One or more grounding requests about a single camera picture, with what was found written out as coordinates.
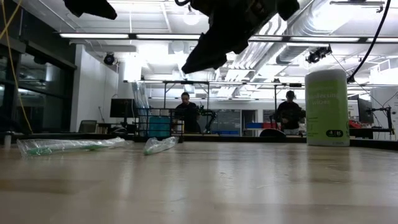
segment computer monitor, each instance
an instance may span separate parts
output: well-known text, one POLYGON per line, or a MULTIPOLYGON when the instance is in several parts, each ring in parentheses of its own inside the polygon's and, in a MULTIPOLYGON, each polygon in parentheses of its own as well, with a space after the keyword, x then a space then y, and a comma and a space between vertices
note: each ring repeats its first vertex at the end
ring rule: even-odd
POLYGON ((359 121, 361 123, 373 124, 373 113, 369 112, 372 109, 372 103, 368 100, 358 98, 358 113, 359 121))
POLYGON ((112 99, 111 118, 137 118, 138 110, 134 99, 112 99))

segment plastic bag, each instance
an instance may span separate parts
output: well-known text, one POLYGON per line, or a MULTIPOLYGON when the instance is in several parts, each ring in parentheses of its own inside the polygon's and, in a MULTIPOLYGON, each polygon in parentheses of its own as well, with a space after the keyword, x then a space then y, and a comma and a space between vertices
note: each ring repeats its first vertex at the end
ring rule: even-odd
POLYGON ((18 149, 22 157, 47 156, 58 152, 76 150, 93 151, 104 147, 123 146, 125 143, 125 140, 119 137, 109 140, 17 140, 18 149))
POLYGON ((174 147, 178 143, 178 137, 169 137, 158 141, 156 138, 150 138, 144 146, 144 155, 148 156, 153 153, 162 152, 174 147))

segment man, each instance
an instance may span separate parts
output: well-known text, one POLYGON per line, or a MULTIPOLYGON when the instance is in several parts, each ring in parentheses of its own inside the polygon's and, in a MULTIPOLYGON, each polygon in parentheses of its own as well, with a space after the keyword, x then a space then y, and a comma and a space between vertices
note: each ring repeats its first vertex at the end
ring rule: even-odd
POLYGON ((184 132, 185 133, 200 133, 200 126, 198 124, 199 113, 197 105, 189 102, 189 94, 183 92, 181 94, 182 103, 176 107, 178 110, 175 115, 183 116, 184 132))
POLYGON ((301 107, 293 102, 295 98, 294 92, 289 90, 286 93, 286 101, 281 103, 276 112, 277 119, 282 123, 282 131, 285 134, 299 134, 299 121, 301 118, 301 107))

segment green label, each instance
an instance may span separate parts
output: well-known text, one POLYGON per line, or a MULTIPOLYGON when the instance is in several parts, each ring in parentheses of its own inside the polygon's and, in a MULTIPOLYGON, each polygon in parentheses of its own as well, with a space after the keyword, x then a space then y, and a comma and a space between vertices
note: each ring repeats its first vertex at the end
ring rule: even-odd
POLYGON ((346 83, 323 81, 305 84, 307 138, 346 141, 349 139, 346 83))

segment disinfecting wipes canister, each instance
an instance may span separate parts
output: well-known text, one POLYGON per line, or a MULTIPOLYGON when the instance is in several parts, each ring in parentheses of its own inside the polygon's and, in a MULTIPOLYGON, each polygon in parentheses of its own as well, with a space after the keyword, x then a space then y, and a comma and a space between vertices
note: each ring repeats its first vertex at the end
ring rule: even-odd
POLYGON ((349 146, 346 73, 331 69, 305 77, 307 144, 349 146))

